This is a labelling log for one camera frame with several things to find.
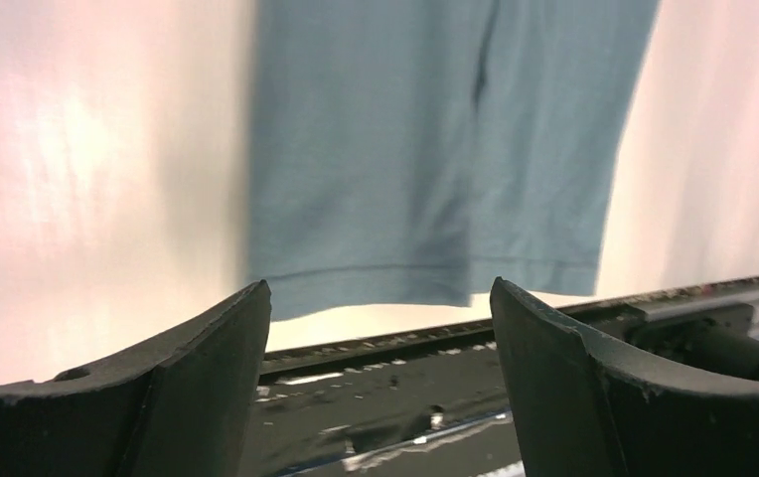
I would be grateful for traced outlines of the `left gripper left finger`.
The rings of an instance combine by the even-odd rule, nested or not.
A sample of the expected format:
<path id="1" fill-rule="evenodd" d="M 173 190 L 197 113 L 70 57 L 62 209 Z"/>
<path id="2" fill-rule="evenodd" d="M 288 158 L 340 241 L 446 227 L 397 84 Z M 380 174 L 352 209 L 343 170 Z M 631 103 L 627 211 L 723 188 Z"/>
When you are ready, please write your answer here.
<path id="1" fill-rule="evenodd" d="M 0 476 L 235 476 L 270 324 L 257 281 L 53 379 L 0 386 Z"/>

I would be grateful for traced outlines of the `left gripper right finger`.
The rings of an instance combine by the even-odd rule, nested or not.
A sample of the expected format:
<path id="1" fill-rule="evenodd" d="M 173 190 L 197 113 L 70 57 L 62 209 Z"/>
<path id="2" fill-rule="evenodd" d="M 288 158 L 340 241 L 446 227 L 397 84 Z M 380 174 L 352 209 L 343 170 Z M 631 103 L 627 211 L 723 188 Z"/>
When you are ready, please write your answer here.
<path id="1" fill-rule="evenodd" d="M 506 279 L 490 293 L 529 476 L 759 476 L 759 339 L 717 314 L 614 335 Z"/>

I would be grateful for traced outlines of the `grey-blue t shirt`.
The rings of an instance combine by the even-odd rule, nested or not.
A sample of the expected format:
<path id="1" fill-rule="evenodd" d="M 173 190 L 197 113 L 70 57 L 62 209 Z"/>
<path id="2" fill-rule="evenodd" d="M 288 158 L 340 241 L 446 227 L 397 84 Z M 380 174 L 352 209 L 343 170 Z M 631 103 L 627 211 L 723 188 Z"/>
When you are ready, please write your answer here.
<path id="1" fill-rule="evenodd" d="M 654 1 L 263 1 L 248 273 L 289 320 L 596 287 Z"/>

